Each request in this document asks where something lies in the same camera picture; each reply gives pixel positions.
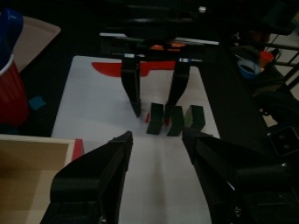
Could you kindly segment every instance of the black clamp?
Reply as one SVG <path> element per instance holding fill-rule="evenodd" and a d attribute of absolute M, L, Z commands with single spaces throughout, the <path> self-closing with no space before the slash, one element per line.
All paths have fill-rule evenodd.
<path fill-rule="evenodd" d="M 60 170 L 42 224 L 118 224 L 132 141 L 128 131 Z"/>
<path fill-rule="evenodd" d="M 287 163 L 194 129 L 183 131 L 182 140 L 212 224 L 298 223 L 298 181 Z"/>

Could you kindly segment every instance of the wooden box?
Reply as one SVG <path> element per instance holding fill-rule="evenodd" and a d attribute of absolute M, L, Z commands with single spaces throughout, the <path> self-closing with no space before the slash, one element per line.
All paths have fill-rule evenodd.
<path fill-rule="evenodd" d="M 0 223 L 40 223 L 52 178 L 82 154 L 79 139 L 0 135 Z"/>

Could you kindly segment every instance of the white surface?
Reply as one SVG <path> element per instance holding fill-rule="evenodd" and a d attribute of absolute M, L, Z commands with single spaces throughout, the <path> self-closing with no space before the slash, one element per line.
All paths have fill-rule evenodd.
<path fill-rule="evenodd" d="M 23 32 L 14 48 L 15 64 L 20 72 L 52 42 L 60 31 L 59 26 L 32 17 L 23 17 Z"/>
<path fill-rule="evenodd" d="M 151 102 L 166 103 L 172 71 L 154 71 L 142 78 L 143 114 L 136 118 L 120 78 L 99 73 L 91 62 L 119 60 L 76 56 L 60 102 L 52 136 L 82 138 L 91 151 L 127 130 L 134 132 L 134 149 L 126 175 L 120 224 L 210 224 L 211 217 L 200 182 L 182 137 L 146 134 Z M 204 107 L 203 131 L 219 137 L 199 69 L 178 105 Z"/>

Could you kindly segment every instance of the red cup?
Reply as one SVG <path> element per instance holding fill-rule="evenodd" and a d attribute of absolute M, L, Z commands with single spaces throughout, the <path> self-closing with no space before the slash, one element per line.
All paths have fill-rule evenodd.
<path fill-rule="evenodd" d="M 259 53 L 259 66 L 266 67 L 267 63 L 274 60 L 275 56 L 271 52 L 260 52 Z"/>
<path fill-rule="evenodd" d="M 0 70 L 0 124 L 19 127 L 30 115 L 24 84 L 15 65 L 15 56 Z"/>

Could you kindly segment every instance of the black table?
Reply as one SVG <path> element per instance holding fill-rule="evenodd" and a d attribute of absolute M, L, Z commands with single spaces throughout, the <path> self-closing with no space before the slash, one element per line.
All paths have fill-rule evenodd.
<path fill-rule="evenodd" d="M 20 134 L 50 137 L 71 59 L 75 55 L 100 56 L 102 23 L 96 12 L 79 2 L 14 0 L 7 5 L 62 28 L 59 37 L 22 72 L 28 99 L 40 95 L 47 105 L 31 113 Z M 232 61 L 220 44 L 215 65 L 199 65 L 220 138 L 267 154 L 267 126 Z"/>

